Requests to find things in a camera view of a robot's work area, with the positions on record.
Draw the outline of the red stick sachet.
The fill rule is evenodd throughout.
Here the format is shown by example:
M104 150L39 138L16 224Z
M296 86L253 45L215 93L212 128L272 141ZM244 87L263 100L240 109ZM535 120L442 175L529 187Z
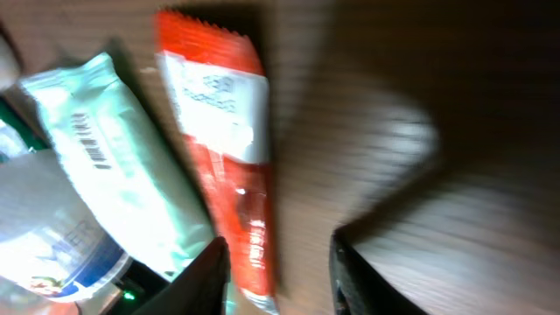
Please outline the red stick sachet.
M158 62L234 283L268 314L275 298L269 82L250 38L177 10L156 15Z

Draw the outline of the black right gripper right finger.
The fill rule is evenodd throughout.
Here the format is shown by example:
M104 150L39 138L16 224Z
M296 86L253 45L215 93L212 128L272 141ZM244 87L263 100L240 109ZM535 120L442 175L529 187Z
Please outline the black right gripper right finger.
M336 315L427 315L391 286L338 229L330 241L329 276Z

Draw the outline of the white plastic cup container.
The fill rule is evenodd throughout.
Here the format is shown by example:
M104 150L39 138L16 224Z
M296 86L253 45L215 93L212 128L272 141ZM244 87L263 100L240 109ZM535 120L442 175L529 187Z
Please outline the white plastic cup container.
M1 276L55 302L92 298L130 266L52 150L1 166Z

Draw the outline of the teal wet wipes pack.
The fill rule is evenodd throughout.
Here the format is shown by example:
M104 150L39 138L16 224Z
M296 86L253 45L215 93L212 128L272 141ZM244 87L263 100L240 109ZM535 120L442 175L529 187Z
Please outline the teal wet wipes pack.
M191 180L105 52L21 88L76 192L135 260L173 281L214 238Z

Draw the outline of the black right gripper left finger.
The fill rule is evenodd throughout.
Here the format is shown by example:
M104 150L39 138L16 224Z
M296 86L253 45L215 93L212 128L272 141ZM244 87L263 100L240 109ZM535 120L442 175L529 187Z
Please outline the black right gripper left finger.
M219 236L133 315L224 315L229 280L228 244Z

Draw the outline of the green cap bottle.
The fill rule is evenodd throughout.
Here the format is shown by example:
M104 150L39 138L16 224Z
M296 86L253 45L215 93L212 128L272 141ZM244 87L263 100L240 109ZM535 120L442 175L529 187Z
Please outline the green cap bottle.
M0 39L0 90L13 86L20 77L21 67L16 55L4 36Z

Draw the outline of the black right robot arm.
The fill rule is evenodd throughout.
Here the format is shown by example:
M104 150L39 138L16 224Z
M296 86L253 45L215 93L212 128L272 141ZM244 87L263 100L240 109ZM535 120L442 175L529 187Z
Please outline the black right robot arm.
M122 290L107 314L224 314L231 259L227 241L216 237L179 275L167 283L139 265L121 280ZM424 314L391 286L339 230L329 251L333 308L337 315Z

